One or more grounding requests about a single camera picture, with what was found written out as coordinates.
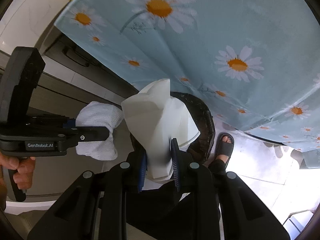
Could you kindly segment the person's left hand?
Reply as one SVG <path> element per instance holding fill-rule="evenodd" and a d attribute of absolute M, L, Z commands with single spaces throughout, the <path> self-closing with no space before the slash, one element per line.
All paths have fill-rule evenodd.
<path fill-rule="evenodd" d="M 13 179 L 20 190 L 27 190 L 33 184 L 33 173 L 35 170 L 35 157 L 30 157 L 23 160 L 18 160 L 16 157 L 9 157 L 0 154 L 1 156 L 1 209 L 6 208 L 7 186 L 3 178 L 3 168 L 16 170 Z"/>

